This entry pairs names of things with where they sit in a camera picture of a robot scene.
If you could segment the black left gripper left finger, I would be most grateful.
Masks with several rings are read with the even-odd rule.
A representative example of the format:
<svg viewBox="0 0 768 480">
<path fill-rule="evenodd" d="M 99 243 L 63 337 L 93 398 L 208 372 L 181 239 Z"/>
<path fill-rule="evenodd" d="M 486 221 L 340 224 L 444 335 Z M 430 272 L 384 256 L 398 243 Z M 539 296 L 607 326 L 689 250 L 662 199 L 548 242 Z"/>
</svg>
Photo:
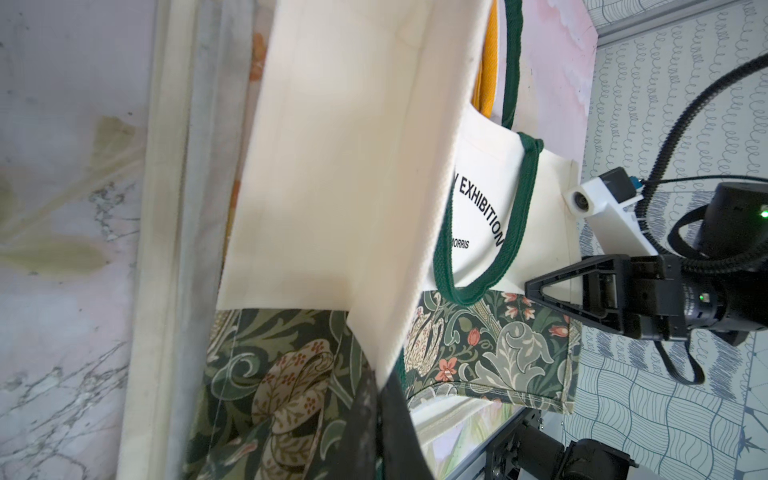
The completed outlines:
<svg viewBox="0 0 768 480">
<path fill-rule="evenodd" d="M 378 390 L 374 374 L 365 372 L 359 383 L 349 418 L 333 458 L 328 479 L 376 478 Z"/>
</svg>

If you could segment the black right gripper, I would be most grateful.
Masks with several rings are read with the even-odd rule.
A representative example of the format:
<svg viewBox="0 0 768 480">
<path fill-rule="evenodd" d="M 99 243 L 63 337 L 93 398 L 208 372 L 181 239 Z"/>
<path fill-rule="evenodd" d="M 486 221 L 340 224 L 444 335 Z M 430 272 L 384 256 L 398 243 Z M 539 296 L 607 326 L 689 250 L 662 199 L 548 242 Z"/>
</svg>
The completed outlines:
<svg viewBox="0 0 768 480">
<path fill-rule="evenodd" d="M 607 333 L 684 341 L 695 329 L 738 342 L 767 328 L 767 274 L 697 275 L 670 256 L 591 256 L 525 283 L 525 296 Z"/>
</svg>

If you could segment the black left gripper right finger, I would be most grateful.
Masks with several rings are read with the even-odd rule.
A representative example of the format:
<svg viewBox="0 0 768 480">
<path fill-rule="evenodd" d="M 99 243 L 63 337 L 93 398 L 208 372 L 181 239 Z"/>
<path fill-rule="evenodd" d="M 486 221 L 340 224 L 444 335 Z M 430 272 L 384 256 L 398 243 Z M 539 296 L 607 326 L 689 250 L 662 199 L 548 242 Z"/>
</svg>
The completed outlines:
<svg viewBox="0 0 768 480">
<path fill-rule="evenodd" d="M 381 390 L 380 456 L 381 478 L 386 480 L 432 480 L 400 383 L 393 371 Z"/>
</svg>

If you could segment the green handled exhibition tote bag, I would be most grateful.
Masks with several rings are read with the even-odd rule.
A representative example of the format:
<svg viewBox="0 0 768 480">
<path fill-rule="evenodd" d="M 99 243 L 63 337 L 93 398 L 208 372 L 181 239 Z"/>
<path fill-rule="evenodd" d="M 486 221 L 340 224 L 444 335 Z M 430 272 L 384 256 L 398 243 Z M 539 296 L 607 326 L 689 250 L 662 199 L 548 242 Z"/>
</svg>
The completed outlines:
<svg viewBox="0 0 768 480">
<path fill-rule="evenodd" d="M 577 164 L 511 127 L 522 5 L 279 1 L 185 479 L 428 479 L 501 404 L 569 413 Z"/>
</svg>

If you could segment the starry night canvas tote bag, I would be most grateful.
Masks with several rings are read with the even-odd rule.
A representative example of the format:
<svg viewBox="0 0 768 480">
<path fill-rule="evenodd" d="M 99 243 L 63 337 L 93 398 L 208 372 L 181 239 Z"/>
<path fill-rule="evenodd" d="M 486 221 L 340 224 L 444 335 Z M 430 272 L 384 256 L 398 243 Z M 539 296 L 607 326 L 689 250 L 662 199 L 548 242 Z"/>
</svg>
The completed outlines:
<svg viewBox="0 0 768 480">
<path fill-rule="evenodd" d="M 194 1 L 157 5 L 119 479 L 162 479 L 168 462 L 179 215 L 196 15 Z"/>
</svg>

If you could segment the yellow handled white bag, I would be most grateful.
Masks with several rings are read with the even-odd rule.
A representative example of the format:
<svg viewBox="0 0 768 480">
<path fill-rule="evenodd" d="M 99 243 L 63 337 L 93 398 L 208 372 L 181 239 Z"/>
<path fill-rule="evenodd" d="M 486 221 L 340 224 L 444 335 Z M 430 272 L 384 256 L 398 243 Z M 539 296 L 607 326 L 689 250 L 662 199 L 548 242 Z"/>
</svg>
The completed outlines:
<svg viewBox="0 0 768 480">
<path fill-rule="evenodd" d="M 487 1 L 280 1 L 252 132 L 253 8 L 224 5 L 196 63 L 181 196 L 179 358 L 214 314 L 340 314 L 375 377 L 395 371 L 444 235 Z"/>
</svg>

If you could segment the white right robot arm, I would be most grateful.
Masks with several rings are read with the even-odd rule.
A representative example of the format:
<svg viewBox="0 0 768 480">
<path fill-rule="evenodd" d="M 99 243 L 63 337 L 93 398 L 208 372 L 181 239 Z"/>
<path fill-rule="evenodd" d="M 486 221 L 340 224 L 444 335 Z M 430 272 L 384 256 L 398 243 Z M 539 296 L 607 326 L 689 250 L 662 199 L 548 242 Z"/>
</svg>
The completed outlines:
<svg viewBox="0 0 768 480">
<path fill-rule="evenodd" d="M 725 182 L 712 201 L 672 229 L 701 224 L 693 251 L 724 260 L 767 238 L 767 187 Z M 767 327 L 767 261 L 725 274 L 685 272 L 670 255 L 586 257 L 525 284 L 531 300 L 607 333 L 637 340 L 679 341 L 694 329 L 738 345 Z"/>
</svg>

